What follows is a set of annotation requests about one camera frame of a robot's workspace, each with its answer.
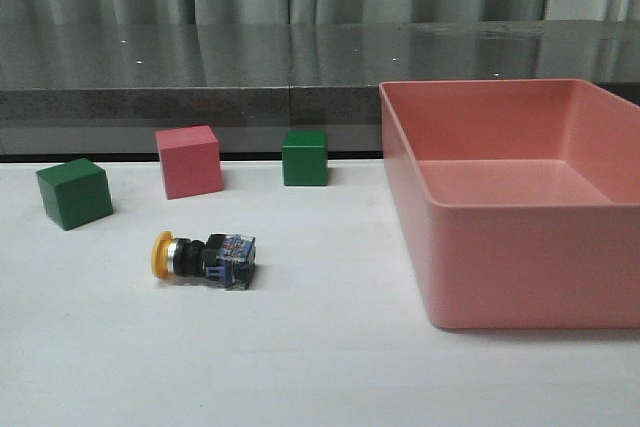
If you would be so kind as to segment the yellow push button switch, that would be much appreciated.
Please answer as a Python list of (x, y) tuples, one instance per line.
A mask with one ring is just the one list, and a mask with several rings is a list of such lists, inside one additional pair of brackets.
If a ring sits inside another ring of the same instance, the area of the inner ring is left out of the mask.
[(225, 290), (248, 289), (256, 267), (256, 238), (213, 233), (201, 241), (163, 231), (154, 242), (150, 262), (158, 279), (200, 278)]

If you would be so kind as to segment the right green cube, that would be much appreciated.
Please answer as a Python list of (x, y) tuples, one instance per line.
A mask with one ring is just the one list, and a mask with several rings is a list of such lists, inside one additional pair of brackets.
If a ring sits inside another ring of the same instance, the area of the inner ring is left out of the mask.
[(282, 143), (282, 170), (285, 186), (327, 186), (327, 133), (289, 131)]

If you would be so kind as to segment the green cube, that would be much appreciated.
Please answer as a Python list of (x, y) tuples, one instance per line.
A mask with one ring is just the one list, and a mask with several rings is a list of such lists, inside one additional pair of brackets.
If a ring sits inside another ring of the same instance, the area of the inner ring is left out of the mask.
[(282, 170), (285, 186), (327, 186), (327, 133), (289, 131), (282, 143)]
[(36, 172), (47, 216), (71, 230), (114, 212), (106, 171), (86, 158)]

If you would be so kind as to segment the pink cube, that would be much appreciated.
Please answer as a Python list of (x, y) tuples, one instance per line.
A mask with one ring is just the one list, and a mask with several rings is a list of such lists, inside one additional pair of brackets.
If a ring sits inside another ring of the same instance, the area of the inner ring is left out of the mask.
[(155, 138), (169, 200), (224, 189), (220, 145), (210, 126), (159, 130)]

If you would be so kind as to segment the pink plastic bin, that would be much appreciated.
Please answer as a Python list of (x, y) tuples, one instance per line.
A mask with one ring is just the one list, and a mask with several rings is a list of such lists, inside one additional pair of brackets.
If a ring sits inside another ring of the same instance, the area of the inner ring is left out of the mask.
[(635, 104), (578, 79), (384, 82), (380, 97), (435, 326), (638, 326)]

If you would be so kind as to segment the dark glossy counter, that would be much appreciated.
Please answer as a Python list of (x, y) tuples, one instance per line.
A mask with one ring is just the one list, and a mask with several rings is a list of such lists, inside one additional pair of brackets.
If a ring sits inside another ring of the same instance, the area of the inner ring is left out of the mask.
[(334, 158), (376, 158), (380, 83), (531, 78), (637, 101), (638, 23), (9, 25), (1, 158), (153, 160), (158, 130), (201, 124), (227, 160), (273, 159), (291, 129), (326, 131)]

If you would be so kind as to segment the left green cube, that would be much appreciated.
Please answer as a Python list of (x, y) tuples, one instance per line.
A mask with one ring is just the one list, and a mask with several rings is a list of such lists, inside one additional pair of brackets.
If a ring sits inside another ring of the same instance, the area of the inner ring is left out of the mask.
[(86, 158), (36, 172), (47, 216), (71, 230), (114, 212), (106, 171)]

